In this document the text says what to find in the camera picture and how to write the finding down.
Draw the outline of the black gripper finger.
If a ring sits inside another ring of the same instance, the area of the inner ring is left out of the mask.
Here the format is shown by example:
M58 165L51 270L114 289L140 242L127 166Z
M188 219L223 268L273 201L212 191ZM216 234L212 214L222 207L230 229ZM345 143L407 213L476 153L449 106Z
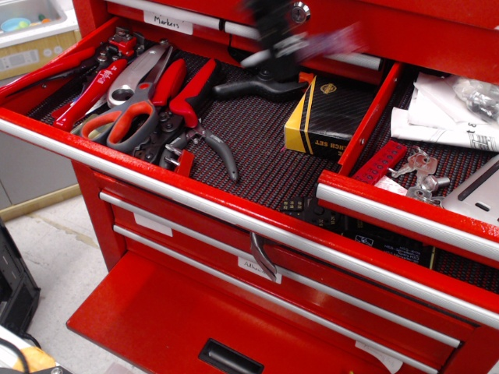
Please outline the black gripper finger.
M268 70L277 81L292 81L299 74L299 63L296 52L299 50L301 41L299 38L270 38L268 51L271 53L268 62Z

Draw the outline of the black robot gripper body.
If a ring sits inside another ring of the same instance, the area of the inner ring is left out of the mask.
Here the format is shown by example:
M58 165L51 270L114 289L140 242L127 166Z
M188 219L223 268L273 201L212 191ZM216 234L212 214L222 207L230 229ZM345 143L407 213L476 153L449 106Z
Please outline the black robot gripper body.
M242 6L252 16L262 47L290 47L296 43L291 31L291 1L248 0Z

